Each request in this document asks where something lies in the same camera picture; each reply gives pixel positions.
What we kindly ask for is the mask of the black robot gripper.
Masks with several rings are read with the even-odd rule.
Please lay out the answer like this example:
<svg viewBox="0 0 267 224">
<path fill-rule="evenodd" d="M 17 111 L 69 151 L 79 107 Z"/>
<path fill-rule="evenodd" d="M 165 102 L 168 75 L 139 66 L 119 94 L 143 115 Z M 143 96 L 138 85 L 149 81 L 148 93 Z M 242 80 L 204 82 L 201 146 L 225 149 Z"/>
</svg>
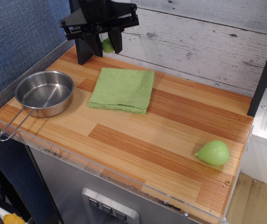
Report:
<svg viewBox="0 0 267 224">
<path fill-rule="evenodd" d="M 84 39 L 91 52 L 103 57 L 99 34 L 107 33 L 115 53 L 123 50 L 125 28 L 138 26 L 137 5 L 113 0 L 79 0 L 79 8 L 59 21 L 68 40 Z"/>
</svg>

